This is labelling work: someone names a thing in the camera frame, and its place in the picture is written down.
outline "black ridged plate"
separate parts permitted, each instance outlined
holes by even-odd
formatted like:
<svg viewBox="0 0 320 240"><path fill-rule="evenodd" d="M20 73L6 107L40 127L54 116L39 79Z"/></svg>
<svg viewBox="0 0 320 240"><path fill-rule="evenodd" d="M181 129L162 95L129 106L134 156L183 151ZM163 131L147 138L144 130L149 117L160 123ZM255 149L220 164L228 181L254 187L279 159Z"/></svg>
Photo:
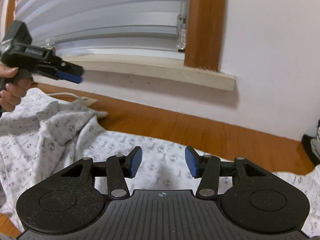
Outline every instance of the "black ridged plate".
<svg viewBox="0 0 320 240"><path fill-rule="evenodd" d="M19 240L41 240L25 232ZM213 201L200 200L190 190L135 190L126 200L112 201L94 224L46 240L306 240L302 232L261 235L227 220Z"/></svg>

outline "wooden window frame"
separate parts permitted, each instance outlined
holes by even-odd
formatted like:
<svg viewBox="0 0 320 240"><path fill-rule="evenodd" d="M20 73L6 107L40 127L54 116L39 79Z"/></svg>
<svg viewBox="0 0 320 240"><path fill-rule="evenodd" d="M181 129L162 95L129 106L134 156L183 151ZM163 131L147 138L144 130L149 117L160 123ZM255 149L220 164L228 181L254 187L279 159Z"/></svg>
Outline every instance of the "wooden window frame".
<svg viewBox="0 0 320 240"><path fill-rule="evenodd" d="M184 65L218 71L226 0L190 0Z"/></svg>
<svg viewBox="0 0 320 240"><path fill-rule="evenodd" d="M16 6L16 0L9 0L8 1L7 14L6 14L6 19L5 19L5 31L7 31L10 24L14 20L15 6Z"/></svg>

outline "blue gripper pad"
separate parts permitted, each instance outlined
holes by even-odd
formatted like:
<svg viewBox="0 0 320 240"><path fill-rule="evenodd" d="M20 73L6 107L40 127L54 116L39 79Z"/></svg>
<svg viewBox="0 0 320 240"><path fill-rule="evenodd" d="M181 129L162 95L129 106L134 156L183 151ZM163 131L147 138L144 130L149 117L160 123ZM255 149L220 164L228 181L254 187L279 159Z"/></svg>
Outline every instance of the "blue gripper pad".
<svg viewBox="0 0 320 240"><path fill-rule="evenodd" d="M140 148L131 159L130 177L134 178L142 161L142 149Z"/></svg>
<svg viewBox="0 0 320 240"><path fill-rule="evenodd" d="M198 177L198 168L196 166L196 158L188 150L187 147L184 150L184 156L185 156L186 163L187 163L187 166L189 168L189 171L190 171L192 177L197 178Z"/></svg>
<svg viewBox="0 0 320 240"><path fill-rule="evenodd" d="M82 77L77 77L75 75L71 75L69 73L65 73L63 71L58 70L56 73L57 77L62 80L67 80L73 83L80 84L82 82Z"/></svg>

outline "black handle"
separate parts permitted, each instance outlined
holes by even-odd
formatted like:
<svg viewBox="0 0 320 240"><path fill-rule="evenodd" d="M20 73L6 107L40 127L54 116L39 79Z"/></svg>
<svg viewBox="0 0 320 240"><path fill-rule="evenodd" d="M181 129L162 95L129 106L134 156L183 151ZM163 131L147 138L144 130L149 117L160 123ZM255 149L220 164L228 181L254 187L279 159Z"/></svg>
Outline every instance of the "black handle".
<svg viewBox="0 0 320 240"><path fill-rule="evenodd" d="M12 78L0 78L0 91L6 90L6 84L13 83L17 85L18 82L24 78L31 78L31 73L25 69L19 69L18 73ZM0 106L0 117L2 116L3 112L5 112L5 110L2 108L2 106Z"/></svg>

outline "white wall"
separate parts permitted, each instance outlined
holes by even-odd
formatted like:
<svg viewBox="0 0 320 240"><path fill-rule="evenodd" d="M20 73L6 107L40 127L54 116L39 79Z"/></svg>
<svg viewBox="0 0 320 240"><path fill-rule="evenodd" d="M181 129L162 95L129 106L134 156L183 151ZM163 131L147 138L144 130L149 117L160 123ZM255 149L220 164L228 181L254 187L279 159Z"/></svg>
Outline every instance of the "white wall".
<svg viewBox="0 0 320 240"><path fill-rule="evenodd" d="M300 140L320 118L320 0L228 0L221 71L234 92L116 73L40 80Z"/></svg>

